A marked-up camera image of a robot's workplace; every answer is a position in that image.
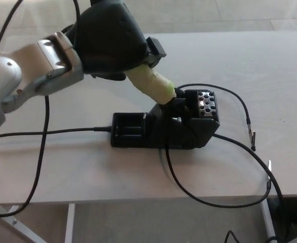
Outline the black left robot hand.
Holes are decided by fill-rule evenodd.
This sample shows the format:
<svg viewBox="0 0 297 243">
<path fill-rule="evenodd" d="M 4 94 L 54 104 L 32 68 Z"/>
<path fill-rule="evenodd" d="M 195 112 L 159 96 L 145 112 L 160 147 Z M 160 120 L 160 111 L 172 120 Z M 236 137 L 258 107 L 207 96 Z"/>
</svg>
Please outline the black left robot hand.
<svg viewBox="0 0 297 243">
<path fill-rule="evenodd" d="M 161 43 L 145 37 L 123 1 L 91 1 L 79 20 L 62 32 L 72 42 L 85 74 L 123 81 L 141 64 L 155 67 L 166 56 Z"/>
</svg>

